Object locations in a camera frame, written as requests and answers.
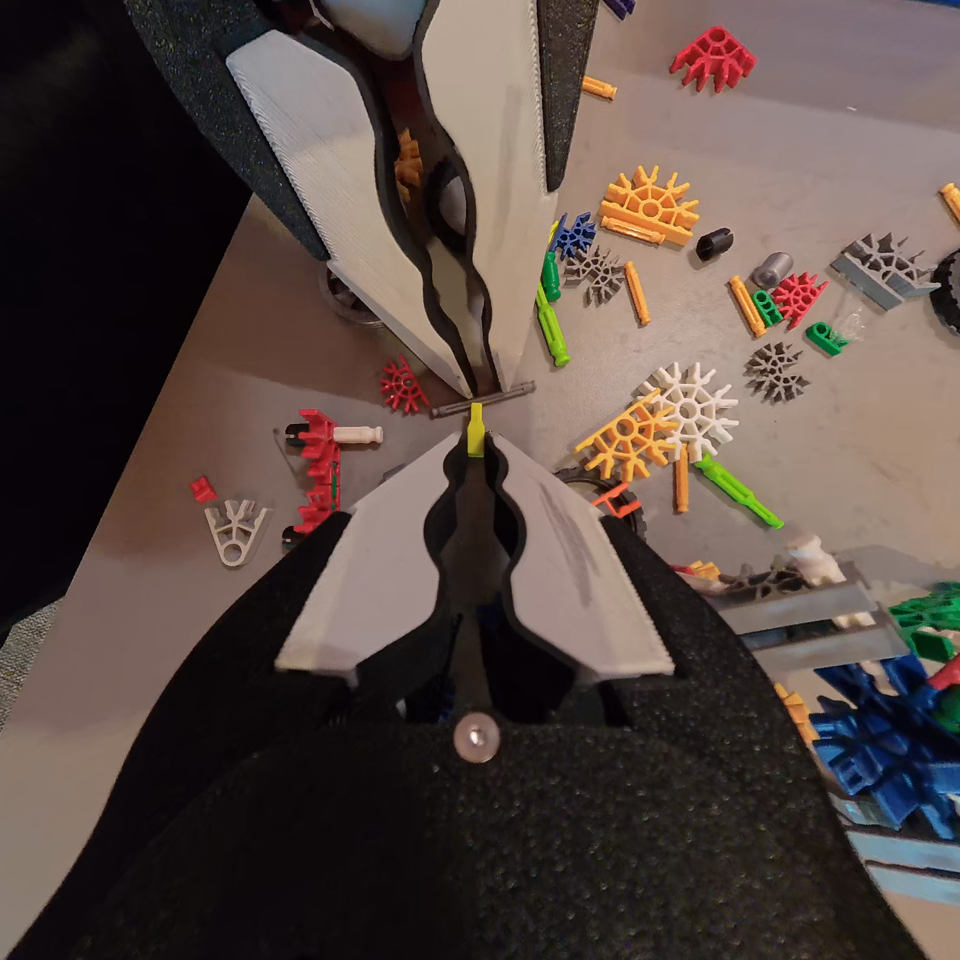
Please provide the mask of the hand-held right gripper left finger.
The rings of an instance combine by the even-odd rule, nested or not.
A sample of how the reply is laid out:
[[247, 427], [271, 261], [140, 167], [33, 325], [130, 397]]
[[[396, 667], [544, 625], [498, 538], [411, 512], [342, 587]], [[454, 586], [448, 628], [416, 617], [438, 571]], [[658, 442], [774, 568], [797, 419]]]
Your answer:
[[450, 486], [450, 434], [352, 507], [350, 520], [276, 656], [279, 671], [305, 671], [355, 688], [360, 667], [433, 613], [440, 573], [425, 524]]

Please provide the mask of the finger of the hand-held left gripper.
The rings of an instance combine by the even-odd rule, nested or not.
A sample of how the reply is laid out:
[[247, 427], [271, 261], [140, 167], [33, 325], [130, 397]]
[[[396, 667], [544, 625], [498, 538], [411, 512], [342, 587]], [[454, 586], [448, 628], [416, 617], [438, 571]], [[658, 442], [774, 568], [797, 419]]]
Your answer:
[[433, 263], [395, 183], [398, 138], [360, 63], [270, 30], [227, 68], [329, 253], [329, 265], [420, 360], [466, 398], [476, 379], [439, 304]]
[[486, 356], [498, 383], [512, 385], [557, 206], [546, 184], [537, 3], [428, 2], [414, 63], [463, 184], [464, 267], [484, 297]]

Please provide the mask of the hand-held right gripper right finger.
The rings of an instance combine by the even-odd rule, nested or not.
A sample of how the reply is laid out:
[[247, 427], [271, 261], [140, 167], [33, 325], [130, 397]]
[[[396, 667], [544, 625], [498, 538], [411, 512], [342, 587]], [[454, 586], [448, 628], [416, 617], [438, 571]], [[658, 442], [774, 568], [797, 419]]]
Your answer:
[[487, 438], [505, 468], [495, 490], [518, 522], [509, 568], [517, 629], [562, 654], [585, 682], [672, 675], [673, 660], [600, 510], [507, 438]]

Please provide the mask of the lime green rod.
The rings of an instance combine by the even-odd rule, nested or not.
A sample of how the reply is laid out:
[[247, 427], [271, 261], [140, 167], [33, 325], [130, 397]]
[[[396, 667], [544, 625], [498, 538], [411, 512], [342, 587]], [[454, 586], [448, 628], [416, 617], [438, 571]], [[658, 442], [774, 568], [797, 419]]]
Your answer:
[[548, 249], [544, 254], [541, 277], [535, 292], [535, 309], [547, 350], [557, 368], [570, 364], [569, 349], [554, 308], [560, 297], [561, 283], [556, 253]]
[[717, 462], [714, 457], [704, 453], [700, 460], [693, 463], [693, 466], [730, 499], [749, 509], [769, 527], [774, 530], [785, 527], [785, 522], [774, 511], [763, 505], [749, 486], [732, 474], [726, 466]]

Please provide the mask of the thin dark grey rod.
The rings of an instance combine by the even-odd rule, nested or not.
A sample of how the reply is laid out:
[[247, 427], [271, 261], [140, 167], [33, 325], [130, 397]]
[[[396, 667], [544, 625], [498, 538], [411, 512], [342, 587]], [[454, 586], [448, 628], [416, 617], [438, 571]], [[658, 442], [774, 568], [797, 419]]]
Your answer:
[[438, 419], [468, 414], [473, 410], [474, 407], [490, 406], [502, 402], [508, 402], [510, 400], [533, 394], [535, 390], [535, 382], [525, 381], [510, 390], [495, 391], [477, 398], [461, 400], [433, 407], [429, 410], [429, 417], [431, 420], [436, 421]]

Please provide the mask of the black rubber tyre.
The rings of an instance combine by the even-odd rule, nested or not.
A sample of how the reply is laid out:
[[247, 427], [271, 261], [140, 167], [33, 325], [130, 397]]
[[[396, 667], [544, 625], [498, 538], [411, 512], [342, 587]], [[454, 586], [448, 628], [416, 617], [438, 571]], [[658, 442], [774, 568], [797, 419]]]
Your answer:
[[[604, 479], [603, 477], [599, 476], [597, 473], [587, 470], [582, 465], [575, 465], [575, 466], [569, 466], [569, 467], [558, 469], [554, 472], [554, 477], [568, 486], [583, 487], [585, 489], [589, 488], [596, 495], [591, 500], [594, 500], [595, 498], [599, 497], [604, 491], [604, 489], [608, 488], [608, 485], [614, 486], [619, 484], [612, 478]], [[637, 497], [637, 495], [630, 490], [630, 487], [629, 487], [629, 492], [633, 494], [636, 501], [638, 502], [638, 508], [635, 509], [635, 512], [633, 512], [630, 516], [624, 519], [619, 519], [619, 521], [625, 522], [627, 526], [630, 527], [632, 532], [636, 534], [641, 540], [644, 541], [646, 536], [646, 524], [645, 524], [644, 514], [642, 510], [642, 503], [640, 499]], [[598, 509], [605, 509], [606, 511], [608, 511], [609, 514], [611, 514], [606, 507], [600, 507]]]
[[939, 262], [932, 273], [932, 282], [939, 286], [930, 295], [933, 311], [942, 325], [959, 335], [959, 258], [954, 250]]

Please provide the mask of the small blue fan connector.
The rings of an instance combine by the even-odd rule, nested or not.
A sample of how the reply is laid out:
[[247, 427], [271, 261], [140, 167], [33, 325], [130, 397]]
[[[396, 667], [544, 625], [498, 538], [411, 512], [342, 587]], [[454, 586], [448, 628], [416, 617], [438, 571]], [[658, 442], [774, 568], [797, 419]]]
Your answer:
[[567, 224], [567, 215], [563, 214], [551, 239], [550, 250], [558, 261], [587, 254], [594, 244], [596, 222], [592, 213], [585, 211]]

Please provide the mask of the red connector rack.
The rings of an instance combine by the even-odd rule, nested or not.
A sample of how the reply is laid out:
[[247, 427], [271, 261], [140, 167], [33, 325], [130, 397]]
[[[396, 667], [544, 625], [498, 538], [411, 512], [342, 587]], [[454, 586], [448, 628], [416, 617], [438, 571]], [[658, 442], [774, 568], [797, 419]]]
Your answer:
[[[299, 414], [303, 423], [310, 425], [337, 426], [334, 420], [317, 409], [301, 409]], [[294, 528], [305, 534], [311, 534], [332, 514], [341, 509], [341, 445], [336, 442], [311, 444], [298, 448], [300, 456], [309, 462], [307, 476], [312, 481], [307, 491], [307, 504], [298, 507], [301, 518]]]

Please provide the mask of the beige triangular connector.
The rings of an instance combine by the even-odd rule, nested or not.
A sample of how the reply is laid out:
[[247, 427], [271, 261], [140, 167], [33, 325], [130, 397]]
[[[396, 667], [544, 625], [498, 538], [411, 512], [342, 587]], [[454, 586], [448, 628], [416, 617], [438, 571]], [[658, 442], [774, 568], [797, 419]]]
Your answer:
[[263, 540], [274, 511], [254, 500], [225, 500], [203, 510], [221, 564], [229, 570], [243, 567]]

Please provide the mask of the yellow half-circle connector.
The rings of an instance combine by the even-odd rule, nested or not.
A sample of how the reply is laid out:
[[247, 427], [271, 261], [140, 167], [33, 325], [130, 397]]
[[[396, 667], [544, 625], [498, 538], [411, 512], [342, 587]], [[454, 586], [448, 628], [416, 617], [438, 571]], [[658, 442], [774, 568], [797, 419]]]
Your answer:
[[637, 166], [632, 177], [618, 174], [606, 186], [598, 215], [662, 234], [680, 246], [692, 239], [692, 230], [700, 216], [697, 199], [685, 199], [689, 183], [678, 184], [674, 173], [665, 184], [658, 183], [659, 168], [647, 173]]

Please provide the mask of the dark grey snowflake connector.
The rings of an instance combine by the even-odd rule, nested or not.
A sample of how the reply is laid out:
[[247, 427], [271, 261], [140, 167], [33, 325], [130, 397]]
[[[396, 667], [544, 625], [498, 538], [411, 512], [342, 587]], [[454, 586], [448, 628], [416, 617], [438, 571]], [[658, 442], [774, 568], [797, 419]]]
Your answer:
[[578, 252], [563, 268], [567, 286], [584, 285], [585, 306], [603, 306], [618, 294], [626, 280], [626, 268], [609, 248], [599, 246], [590, 252]]
[[747, 359], [744, 375], [752, 394], [768, 404], [791, 402], [811, 386], [795, 368], [804, 350], [787, 342], [762, 345]]

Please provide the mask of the grey spoked wheel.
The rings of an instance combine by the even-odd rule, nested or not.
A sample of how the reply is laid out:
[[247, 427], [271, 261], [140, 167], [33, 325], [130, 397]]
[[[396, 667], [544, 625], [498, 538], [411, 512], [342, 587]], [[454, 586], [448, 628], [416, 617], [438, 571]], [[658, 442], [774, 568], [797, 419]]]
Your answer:
[[326, 261], [318, 269], [319, 294], [329, 309], [356, 328], [381, 330], [386, 324], [366, 305], [361, 297], [344, 282]]

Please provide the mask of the large yellow fan connector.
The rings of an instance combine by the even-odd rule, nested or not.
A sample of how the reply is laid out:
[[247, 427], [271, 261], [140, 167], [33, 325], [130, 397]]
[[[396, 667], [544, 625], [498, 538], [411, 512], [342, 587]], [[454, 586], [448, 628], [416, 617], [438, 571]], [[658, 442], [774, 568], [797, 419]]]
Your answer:
[[604, 480], [611, 479], [614, 471], [622, 483], [633, 482], [635, 475], [649, 477], [647, 463], [666, 466], [668, 455], [678, 448], [680, 425], [673, 413], [674, 405], [654, 389], [583, 439], [574, 451], [593, 450], [584, 468], [598, 470]]

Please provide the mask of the small red snowflake connector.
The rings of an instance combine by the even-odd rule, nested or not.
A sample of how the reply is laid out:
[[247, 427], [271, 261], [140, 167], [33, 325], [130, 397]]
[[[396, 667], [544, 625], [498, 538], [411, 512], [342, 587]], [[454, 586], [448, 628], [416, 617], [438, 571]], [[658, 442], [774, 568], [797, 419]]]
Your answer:
[[429, 400], [403, 354], [383, 366], [380, 393], [392, 412], [411, 415], [429, 410]]

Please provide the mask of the white snowflake connector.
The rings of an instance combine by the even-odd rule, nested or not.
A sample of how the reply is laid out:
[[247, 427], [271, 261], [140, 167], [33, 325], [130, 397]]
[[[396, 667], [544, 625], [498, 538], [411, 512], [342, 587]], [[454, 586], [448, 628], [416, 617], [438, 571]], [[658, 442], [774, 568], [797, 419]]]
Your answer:
[[738, 405], [738, 401], [726, 396], [730, 385], [709, 388], [715, 370], [701, 371], [699, 363], [681, 370], [678, 363], [660, 367], [651, 377], [635, 388], [633, 395], [641, 399], [654, 390], [658, 395], [651, 409], [663, 412], [667, 406], [668, 419], [678, 423], [667, 439], [674, 445], [667, 453], [669, 462], [679, 459], [681, 447], [685, 446], [690, 462], [698, 462], [705, 455], [715, 456], [716, 447], [729, 443], [733, 437], [730, 429], [738, 426], [736, 419], [726, 413]]

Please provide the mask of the red fan connector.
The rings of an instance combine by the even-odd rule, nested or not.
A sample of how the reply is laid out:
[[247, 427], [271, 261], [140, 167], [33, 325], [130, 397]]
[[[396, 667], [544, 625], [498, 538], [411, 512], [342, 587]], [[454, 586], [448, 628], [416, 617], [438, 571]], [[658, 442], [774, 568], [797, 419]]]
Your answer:
[[722, 26], [706, 30], [676, 54], [669, 72], [675, 74], [682, 68], [684, 87], [694, 83], [700, 92], [712, 79], [714, 92], [735, 89], [742, 79], [750, 76], [757, 65], [756, 56], [732, 33]]

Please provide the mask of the person's dark clothing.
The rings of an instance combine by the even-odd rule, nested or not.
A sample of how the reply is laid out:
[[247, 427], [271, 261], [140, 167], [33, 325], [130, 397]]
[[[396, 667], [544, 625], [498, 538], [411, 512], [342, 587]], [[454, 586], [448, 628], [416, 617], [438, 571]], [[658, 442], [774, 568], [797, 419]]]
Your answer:
[[5, 637], [65, 594], [251, 192], [122, 2], [1, 13]]

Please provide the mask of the multicoloured construction toy model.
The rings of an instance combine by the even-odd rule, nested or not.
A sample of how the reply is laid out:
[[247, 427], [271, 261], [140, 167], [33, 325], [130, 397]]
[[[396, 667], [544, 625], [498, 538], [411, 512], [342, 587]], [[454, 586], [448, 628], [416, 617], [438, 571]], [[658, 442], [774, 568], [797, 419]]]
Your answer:
[[838, 694], [810, 712], [785, 695], [802, 738], [848, 797], [852, 822], [900, 830], [915, 814], [958, 841], [958, 674], [933, 678], [867, 582], [819, 536], [794, 532], [786, 557], [737, 575], [699, 561], [675, 571], [740, 637], [768, 677], [812, 670]]

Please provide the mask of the clear plastic wrapper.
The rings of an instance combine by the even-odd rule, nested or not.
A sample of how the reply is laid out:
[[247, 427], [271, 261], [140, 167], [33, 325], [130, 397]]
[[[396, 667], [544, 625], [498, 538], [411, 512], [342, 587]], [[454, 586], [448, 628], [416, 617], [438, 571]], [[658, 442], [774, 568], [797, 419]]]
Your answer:
[[852, 294], [844, 294], [830, 324], [830, 339], [840, 349], [864, 339], [866, 319], [863, 308], [861, 299]]

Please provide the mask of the grey connector with flat strip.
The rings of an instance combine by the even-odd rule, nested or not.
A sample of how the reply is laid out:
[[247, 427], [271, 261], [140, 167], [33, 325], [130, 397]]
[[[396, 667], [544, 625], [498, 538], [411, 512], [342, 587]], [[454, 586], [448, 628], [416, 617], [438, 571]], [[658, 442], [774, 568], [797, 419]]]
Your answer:
[[867, 234], [846, 245], [831, 268], [884, 311], [909, 300], [930, 296], [941, 284], [930, 280], [932, 270], [916, 264], [917, 255], [903, 252], [906, 239], [891, 233], [875, 238]]

